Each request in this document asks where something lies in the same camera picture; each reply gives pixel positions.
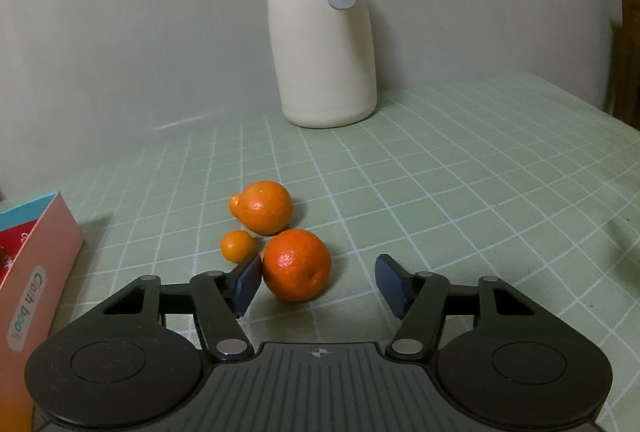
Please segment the small orange kumquat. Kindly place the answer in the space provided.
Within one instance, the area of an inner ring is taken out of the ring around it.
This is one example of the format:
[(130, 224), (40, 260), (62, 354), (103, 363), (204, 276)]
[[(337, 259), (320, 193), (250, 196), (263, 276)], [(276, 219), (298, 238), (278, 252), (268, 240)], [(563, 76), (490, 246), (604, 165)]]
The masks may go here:
[(241, 263), (247, 256), (255, 254), (256, 242), (246, 231), (233, 230), (222, 237), (220, 251), (227, 261)]

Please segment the round orange mandarin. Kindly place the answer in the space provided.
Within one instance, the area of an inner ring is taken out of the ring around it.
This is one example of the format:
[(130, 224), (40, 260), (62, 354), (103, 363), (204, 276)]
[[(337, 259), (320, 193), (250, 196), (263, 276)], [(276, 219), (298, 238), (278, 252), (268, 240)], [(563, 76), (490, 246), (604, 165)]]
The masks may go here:
[(328, 247), (303, 229), (288, 229), (273, 237), (262, 258), (262, 277), (280, 300), (302, 303), (317, 296), (331, 274)]

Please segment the orange mandarin with knob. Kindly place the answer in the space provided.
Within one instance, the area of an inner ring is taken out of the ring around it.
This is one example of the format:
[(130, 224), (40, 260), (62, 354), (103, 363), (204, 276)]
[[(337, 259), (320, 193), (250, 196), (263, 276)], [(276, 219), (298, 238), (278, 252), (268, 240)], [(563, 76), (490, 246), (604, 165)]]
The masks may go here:
[(228, 202), (231, 214), (253, 233), (271, 236), (280, 233), (293, 215), (288, 191), (275, 181), (257, 181)]

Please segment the green checked tablecloth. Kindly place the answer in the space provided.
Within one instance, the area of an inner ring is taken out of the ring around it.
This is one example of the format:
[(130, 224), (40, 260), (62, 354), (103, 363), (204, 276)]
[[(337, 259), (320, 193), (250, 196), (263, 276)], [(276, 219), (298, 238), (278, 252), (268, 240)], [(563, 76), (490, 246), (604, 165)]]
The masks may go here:
[(497, 273), (604, 348), (601, 420), (639, 426), (639, 135), (541, 78), (382, 92), (341, 129), (262, 115), (166, 141), (55, 184), (85, 238), (59, 322), (137, 274), (182, 280), (224, 262), (229, 198), (282, 181), (294, 223), (334, 256), (318, 300), (260, 290), (242, 322), (267, 339), (384, 339), (381, 253), (457, 281)]

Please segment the colourful cloth book box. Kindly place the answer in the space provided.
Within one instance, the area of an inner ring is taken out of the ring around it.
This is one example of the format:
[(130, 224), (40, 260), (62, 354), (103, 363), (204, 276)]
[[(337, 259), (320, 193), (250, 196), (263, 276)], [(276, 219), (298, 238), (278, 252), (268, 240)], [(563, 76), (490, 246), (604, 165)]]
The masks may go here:
[(1, 429), (29, 431), (28, 357), (49, 335), (84, 238), (58, 192), (1, 213)]

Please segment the carved wooden side table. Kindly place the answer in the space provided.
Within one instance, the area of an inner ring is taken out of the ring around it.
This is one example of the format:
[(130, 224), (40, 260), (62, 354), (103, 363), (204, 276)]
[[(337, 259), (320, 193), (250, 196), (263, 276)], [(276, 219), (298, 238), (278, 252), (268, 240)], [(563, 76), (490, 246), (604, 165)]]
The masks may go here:
[(613, 115), (639, 129), (639, 0), (622, 0), (622, 30)]

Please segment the white thermos jug grey lid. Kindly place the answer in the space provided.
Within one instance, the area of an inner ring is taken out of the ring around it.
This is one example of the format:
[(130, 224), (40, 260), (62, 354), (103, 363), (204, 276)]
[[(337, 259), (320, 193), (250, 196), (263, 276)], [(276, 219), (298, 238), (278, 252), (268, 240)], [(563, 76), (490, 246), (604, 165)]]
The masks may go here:
[(367, 118), (378, 102), (366, 0), (267, 0), (282, 111), (329, 129)]

